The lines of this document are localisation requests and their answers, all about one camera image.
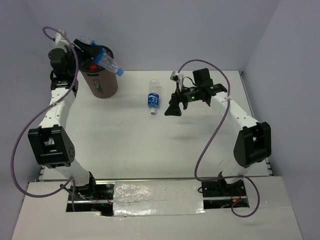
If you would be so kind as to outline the clear bottle blue cap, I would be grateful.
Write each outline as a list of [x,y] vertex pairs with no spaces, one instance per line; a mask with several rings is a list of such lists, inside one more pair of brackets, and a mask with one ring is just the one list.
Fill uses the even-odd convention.
[[[88,44],[90,46],[100,46],[99,43],[96,43],[94,40],[81,36],[79,40],[84,43]],[[111,57],[107,50],[103,47],[98,56],[93,60],[93,62],[100,67],[108,70],[111,73],[115,73],[118,76],[122,76],[124,74],[124,71],[118,66],[118,64],[115,62],[113,57]]]

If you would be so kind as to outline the bottle with red cap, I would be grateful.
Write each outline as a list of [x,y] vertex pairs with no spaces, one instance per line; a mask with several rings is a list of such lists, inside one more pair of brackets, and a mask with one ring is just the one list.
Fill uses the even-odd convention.
[[91,71],[95,71],[95,70],[97,70],[99,67],[98,67],[98,65],[96,65],[96,64],[92,64],[92,65],[90,65],[90,70]]

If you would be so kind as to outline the blue label bottle white cap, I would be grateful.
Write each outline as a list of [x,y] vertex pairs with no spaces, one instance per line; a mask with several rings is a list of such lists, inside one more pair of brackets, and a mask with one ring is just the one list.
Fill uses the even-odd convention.
[[147,107],[149,113],[152,116],[157,114],[158,108],[160,106],[160,83],[153,79],[148,85],[148,95],[147,95]]

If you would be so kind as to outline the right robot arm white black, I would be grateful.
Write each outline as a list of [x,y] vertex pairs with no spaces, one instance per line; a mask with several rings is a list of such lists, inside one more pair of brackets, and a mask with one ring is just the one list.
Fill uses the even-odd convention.
[[194,84],[184,86],[184,77],[173,71],[170,79],[176,82],[165,116],[181,116],[192,102],[201,101],[222,116],[221,122],[228,122],[236,133],[233,160],[214,179],[215,189],[228,196],[239,185],[241,177],[249,168],[264,161],[272,153],[271,126],[259,122],[244,111],[230,96],[230,89],[213,82],[207,68],[193,71]]

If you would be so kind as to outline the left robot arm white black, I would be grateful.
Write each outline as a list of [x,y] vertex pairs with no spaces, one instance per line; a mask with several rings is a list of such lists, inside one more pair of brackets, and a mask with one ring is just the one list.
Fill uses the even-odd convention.
[[28,140],[37,163],[55,170],[65,178],[73,178],[76,194],[84,199],[93,199],[98,186],[93,174],[76,160],[75,146],[65,128],[72,104],[78,92],[79,68],[92,63],[105,53],[103,46],[74,40],[73,44],[54,48],[48,53],[51,101],[37,128],[28,131]]

